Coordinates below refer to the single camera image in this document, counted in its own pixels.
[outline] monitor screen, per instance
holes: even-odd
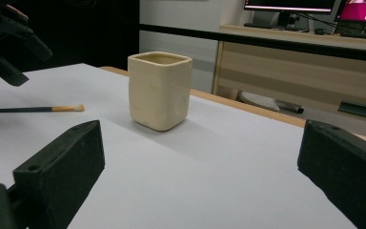
[[[366,0],[342,0],[335,21],[366,24]]]
[[[245,10],[330,14],[335,0],[245,0]]]

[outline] ceramic cup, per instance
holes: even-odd
[[[132,120],[167,131],[187,116],[193,60],[167,52],[145,52],[128,58]]]

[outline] desk panel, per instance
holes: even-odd
[[[0,182],[69,127],[98,119],[106,167],[70,228],[354,228],[297,170],[303,129],[191,96],[160,133],[129,114],[128,77],[80,64],[0,79],[0,108],[83,103],[83,113],[0,114]]]

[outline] paintbrush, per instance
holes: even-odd
[[[83,112],[83,104],[65,107],[0,108],[0,113]]]

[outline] computer mouse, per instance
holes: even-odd
[[[324,34],[326,34],[326,30],[322,29],[322,28],[315,29],[315,34],[324,35]]]

